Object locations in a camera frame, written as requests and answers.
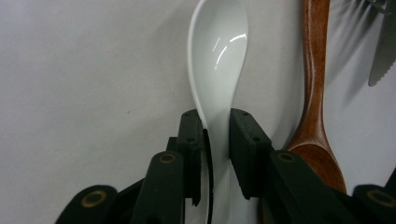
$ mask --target knife blade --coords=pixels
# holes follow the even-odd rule
[[[396,1],[385,4],[384,20],[376,46],[369,86],[373,87],[392,67],[396,60]]]

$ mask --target gray surface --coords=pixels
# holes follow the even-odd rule
[[[81,189],[121,190],[144,176],[194,108],[186,43],[196,4],[0,3],[0,223],[53,223]],[[301,4],[246,6],[234,107],[282,148],[302,109]],[[324,116],[348,192],[384,185],[396,165],[395,68],[367,86],[380,23],[363,1],[332,0]],[[255,223],[256,201],[244,201],[234,179],[232,190],[233,223]]]

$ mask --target utensil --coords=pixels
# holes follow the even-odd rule
[[[381,7],[384,8],[384,19],[370,73],[369,86],[371,87],[388,72],[396,61],[396,1],[385,1]]]
[[[330,187],[346,192],[324,131],[323,92],[330,0],[304,0],[304,111],[286,150],[299,154]]]
[[[201,0],[191,19],[188,67],[192,95],[208,131],[213,161],[212,223],[228,223],[230,209],[229,119],[248,43],[241,0]]]

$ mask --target serrated blade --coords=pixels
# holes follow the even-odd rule
[[[388,0],[381,34],[376,46],[373,67],[369,78],[369,86],[374,86],[396,60],[396,1]]]

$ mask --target white spoon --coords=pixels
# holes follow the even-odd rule
[[[228,223],[229,119],[245,59],[248,16],[241,0],[201,0],[191,20],[188,66],[192,95],[212,150],[212,223]]]

